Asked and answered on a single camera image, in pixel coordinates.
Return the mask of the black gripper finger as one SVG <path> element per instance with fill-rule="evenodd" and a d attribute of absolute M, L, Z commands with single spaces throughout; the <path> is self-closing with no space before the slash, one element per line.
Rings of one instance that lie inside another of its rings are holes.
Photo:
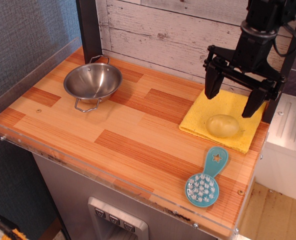
<path fill-rule="evenodd" d="M 213 59 L 206 66 L 205 95 L 208 99 L 214 98 L 220 91 L 224 79 L 222 75 L 223 66 L 220 59 Z"/>
<path fill-rule="evenodd" d="M 242 113 L 242 117 L 243 118 L 252 117 L 252 115 L 264 103 L 267 95 L 268 95 L 268 91 L 263 88 L 252 90 L 249 97 L 248 97 L 248 101 L 245 105 L 244 111 Z"/>

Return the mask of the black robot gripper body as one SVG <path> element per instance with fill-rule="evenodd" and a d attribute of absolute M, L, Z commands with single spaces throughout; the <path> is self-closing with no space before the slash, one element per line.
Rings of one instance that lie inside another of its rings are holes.
<path fill-rule="evenodd" d="M 208 57 L 203 67 L 213 59 L 220 59 L 224 65 L 222 75 L 250 90 L 265 89 L 268 91 L 266 100 L 276 100 L 286 78 L 272 68 L 267 57 L 273 41 L 242 33 L 235 50 L 208 46 Z"/>

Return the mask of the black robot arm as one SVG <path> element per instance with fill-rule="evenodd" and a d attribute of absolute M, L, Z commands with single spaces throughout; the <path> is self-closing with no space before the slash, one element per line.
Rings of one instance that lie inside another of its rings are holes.
<path fill-rule="evenodd" d="M 278 51 L 276 37 L 280 28 L 296 40 L 296 31 L 289 25 L 296 20 L 296 0 L 250 0 L 247 11 L 236 49 L 210 45 L 203 65 L 208 99 L 219 93 L 224 78 L 251 90 L 243 118 L 252 117 L 265 101 L 276 100 L 287 81 L 267 58 L 271 49 Z"/>

